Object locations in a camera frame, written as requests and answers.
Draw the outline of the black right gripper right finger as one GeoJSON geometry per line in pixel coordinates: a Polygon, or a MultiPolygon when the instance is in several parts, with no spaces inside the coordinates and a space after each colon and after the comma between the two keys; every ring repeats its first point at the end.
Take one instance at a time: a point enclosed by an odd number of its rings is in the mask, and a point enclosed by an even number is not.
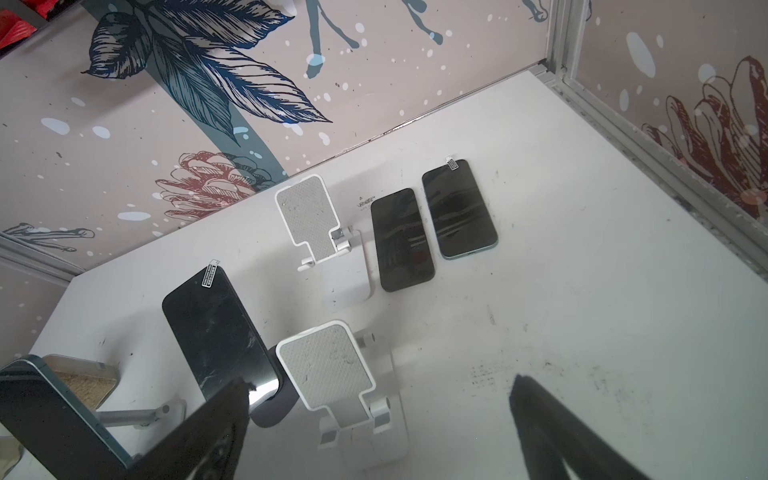
{"type": "Polygon", "coordinates": [[[509,405],[531,479],[647,477],[534,378],[515,377],[509,405]]]}

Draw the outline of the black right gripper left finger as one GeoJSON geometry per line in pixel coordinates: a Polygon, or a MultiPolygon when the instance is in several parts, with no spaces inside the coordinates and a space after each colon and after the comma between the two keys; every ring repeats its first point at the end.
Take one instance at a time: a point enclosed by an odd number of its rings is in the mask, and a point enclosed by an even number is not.
{"type": "Polygon", "coordinates": [[[238,378],[186,419],[125,479],[232,479],[249,423],[250,385],[238,378]]]}

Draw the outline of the black phone with sticker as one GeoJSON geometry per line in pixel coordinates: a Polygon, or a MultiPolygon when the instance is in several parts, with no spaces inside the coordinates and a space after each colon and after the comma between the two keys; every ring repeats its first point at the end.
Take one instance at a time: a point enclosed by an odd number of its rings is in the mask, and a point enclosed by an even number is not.
{"type": "Polygon", "coordinates": [[[219,261],[166,295],[162,311],[206,400],[237,379],[250,409],[279,391],[282,374],[219,261]]]}

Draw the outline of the green-edged phone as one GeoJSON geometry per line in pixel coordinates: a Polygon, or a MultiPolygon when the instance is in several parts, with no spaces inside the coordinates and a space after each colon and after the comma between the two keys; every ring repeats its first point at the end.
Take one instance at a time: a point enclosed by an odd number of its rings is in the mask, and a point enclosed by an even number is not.
{"type": "Polygon", "coordinates": [[[35,355],[1,369],[1,423],[57,479],[121,479],[131,463],[95,415],[35,355]]]}

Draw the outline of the teal phone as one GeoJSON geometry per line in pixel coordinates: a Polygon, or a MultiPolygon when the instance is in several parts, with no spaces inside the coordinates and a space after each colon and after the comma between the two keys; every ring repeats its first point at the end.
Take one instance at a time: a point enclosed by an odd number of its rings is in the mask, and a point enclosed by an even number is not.
{"type": "Polygon", "coordinates": [[[422,175],[440,253],[457,259],[498,244],[498,233],[469,163],[448,157],[422,175]]]}

